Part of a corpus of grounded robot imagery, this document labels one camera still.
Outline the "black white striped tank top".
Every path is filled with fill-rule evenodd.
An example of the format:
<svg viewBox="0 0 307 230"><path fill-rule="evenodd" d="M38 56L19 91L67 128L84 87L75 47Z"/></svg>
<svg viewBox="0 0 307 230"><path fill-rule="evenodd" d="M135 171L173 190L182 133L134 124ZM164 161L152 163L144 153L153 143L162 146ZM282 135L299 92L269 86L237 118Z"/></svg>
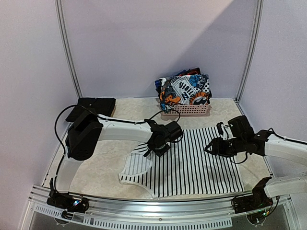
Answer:
<svg viewBox="0 0 307 230"><path fill-rule="evenodd" d="M216 195L243 192L243 180L236 159L214 156L205 147L214 138L225 137L215 126L186 129L178 143L163 156L144 157L147 147L139 144L127 157L121 184L144 188L153 198L180 195Z"/></svg>

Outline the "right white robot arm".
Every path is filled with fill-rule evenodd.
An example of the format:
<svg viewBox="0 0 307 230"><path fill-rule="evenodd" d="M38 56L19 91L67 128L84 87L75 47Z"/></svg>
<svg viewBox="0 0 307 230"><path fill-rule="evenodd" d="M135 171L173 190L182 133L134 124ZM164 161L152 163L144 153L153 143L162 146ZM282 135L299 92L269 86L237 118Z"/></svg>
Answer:
<svg viewBox="0 0 307 230"><path fill-rule="evenodd" d="M237 116L228 121L217 124L220 137L214 138L204 148L205 152L225 158L231 158L238 153L256 154L286 159L306 166L306 142L282 137L270 128L255 133L246 116ZM284 177L266 177L261 179L253 188L248 199L252 209L258 209L267 198L276 196L300 194L307 191L307 174L302 172L297 175Z"/></svg>

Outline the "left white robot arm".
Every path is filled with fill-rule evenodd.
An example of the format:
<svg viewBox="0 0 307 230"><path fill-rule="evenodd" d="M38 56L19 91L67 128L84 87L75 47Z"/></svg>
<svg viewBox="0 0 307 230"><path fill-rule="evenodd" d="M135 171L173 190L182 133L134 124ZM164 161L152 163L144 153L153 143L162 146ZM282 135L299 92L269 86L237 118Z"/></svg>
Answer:
<svg viewBox="0 0 307 230"><path fill-rule="evenodd" d="M183 131L177 121L163 125L153 119L131 121L98 115L89 110L83 112L69 127L62 144L64 156L54 178L52 199L61 208L71 204L69 192L71 183L80 167L91 158L96 145L103 140L137 141L146 145L143 156L151 153L163 156L171 143L182 139Z"/></svg>

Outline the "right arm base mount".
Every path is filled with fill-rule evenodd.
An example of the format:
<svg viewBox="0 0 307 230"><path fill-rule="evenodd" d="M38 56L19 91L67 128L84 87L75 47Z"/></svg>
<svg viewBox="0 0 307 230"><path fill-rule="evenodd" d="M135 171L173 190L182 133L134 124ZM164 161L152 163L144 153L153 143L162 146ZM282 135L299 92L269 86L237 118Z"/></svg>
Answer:
<svg viewBox="0 0 307 230"><path fill-rule="evenodd" d="M254 195L237 195L231 200L231 206L236 214L245 213L248 222L254 226L262 225L277 208L280 196L256 200Z"/></svg>

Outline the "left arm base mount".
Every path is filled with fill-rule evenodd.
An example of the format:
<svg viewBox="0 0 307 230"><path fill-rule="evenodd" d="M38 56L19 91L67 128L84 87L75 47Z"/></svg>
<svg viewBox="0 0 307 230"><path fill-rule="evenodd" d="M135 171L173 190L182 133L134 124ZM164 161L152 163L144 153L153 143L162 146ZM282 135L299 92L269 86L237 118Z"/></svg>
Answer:
<svg viewBox="0 0 307 230"><path fill-rule="evenodd" d="M50 192L47 198L49 206L63 209L61 218L72 220L74 213L83 213L89 209L89 199L83 196L73 196L57 191L53 178L50 179Z"/></svg>

